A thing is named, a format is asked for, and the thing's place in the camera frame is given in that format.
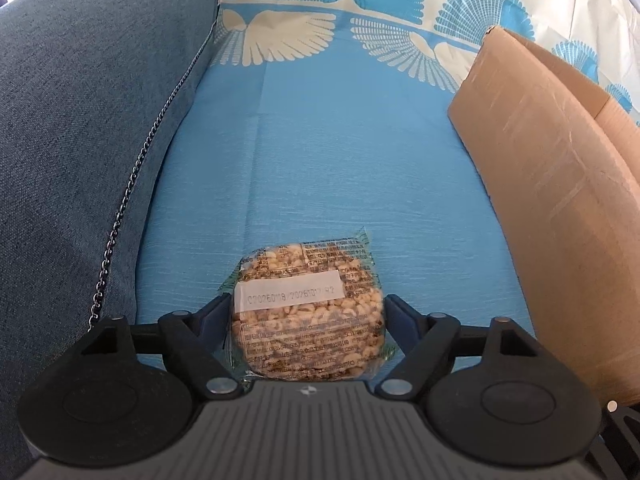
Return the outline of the blue white patterned cloth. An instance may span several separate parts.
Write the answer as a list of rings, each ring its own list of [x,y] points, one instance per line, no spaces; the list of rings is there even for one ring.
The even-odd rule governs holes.
[[[630,0],[221,0],[212,58],[155,185],[137,322],[200,310],[259,248],[366,231],[384,298],[537,338],[448,115],[496,26],[583,73],[639,129]]]

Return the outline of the blue fabric sofa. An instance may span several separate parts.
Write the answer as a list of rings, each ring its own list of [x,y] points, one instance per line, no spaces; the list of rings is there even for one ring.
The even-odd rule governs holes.
[[[213,55],[218,0],[14,0],[1,11],[1,474],[17,402],[89,327],[133,318],[155,183]]]

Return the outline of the round nut cake packet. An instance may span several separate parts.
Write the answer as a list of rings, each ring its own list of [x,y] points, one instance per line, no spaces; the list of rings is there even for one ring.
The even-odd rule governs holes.
[[[221,285],[224,352],[244,379],[370,379],[397,352],[366,231],[259,248]]]

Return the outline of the brown cardboard box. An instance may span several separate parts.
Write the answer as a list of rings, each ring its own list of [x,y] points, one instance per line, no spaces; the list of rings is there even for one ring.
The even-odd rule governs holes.
[[[486,32],[449,118],[508,242],[538,340],[603,402],[639,400],[639,129],[576,68]]]

